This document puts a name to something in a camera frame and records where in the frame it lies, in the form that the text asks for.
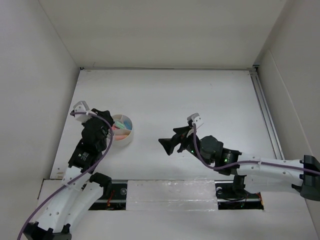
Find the orange yellow highlighter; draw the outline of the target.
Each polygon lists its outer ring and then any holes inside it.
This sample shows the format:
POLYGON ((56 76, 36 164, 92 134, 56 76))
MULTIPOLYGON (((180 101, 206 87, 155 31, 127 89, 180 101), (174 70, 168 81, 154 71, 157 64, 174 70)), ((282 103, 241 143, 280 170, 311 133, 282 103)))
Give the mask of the orange yellow highlighter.
POLYGON ((122 141, 122 140, 126 139, 127 137, 128 137, 128 135, 115 135, 114 140, 115 141, 122 141))

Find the green highlighter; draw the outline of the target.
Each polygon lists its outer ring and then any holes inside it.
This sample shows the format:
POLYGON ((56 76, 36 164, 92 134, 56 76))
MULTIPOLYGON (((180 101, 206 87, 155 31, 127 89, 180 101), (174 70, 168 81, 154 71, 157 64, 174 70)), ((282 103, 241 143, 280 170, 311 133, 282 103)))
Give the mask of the green highlighter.
POLYGON ((118 120, 116 120, 116 121, 114 122, 114 126, 115 126, 116 128, 118 128, 118 129, 125 129, 125 128, 126 128, 125 125, 124 125, 121 121, 118 121, 118 120))

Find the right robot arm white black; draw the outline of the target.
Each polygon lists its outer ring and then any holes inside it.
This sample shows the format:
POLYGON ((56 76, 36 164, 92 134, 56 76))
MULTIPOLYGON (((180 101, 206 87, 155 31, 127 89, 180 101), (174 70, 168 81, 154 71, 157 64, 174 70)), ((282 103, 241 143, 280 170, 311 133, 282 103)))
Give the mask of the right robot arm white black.
POLYGON ((312 155, 278 160, 228 149, 212 135, 198 138, 196 126, 175 128, 171 138, 160 138, 167 155, 188 151, 205 167, 225 176, 233 175, 231 191, 237 197, 258 192, 294 192, 302 198, 320 200, 320 163, 312 155))

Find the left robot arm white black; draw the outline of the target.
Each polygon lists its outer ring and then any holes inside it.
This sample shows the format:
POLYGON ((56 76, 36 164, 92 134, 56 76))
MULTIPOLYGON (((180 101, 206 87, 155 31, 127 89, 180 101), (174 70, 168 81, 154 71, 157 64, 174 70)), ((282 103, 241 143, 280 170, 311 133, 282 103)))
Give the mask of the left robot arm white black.
POLYGON ((114 119, 108 110, 75 107, 70 115, 81 122, 83 130, 68 162, 61 187, 47 197, 28 217, 18 239, 70 240, 72 229, 85 211, 112 191, 112 179, 95 172, 112 145, 114 119))

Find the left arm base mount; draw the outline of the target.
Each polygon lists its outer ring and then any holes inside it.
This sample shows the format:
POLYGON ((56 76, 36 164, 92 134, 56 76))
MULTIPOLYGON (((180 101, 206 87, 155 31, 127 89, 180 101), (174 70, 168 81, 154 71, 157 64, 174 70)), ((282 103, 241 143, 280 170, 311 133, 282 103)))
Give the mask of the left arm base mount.
POLYGON ((128 182, 114 180, 111 190, 96 200, 89 208, 90 211, 124 211, 126 210, 128 182))

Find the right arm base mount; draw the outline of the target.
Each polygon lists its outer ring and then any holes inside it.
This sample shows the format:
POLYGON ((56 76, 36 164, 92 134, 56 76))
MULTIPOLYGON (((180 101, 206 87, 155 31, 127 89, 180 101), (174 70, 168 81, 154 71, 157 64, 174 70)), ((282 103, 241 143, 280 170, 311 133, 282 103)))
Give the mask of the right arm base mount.
POLYGON ((233 180, 215 182, 218 210, 264 210, 261 193, 245 190, 245 177, 234 176, 233 180))

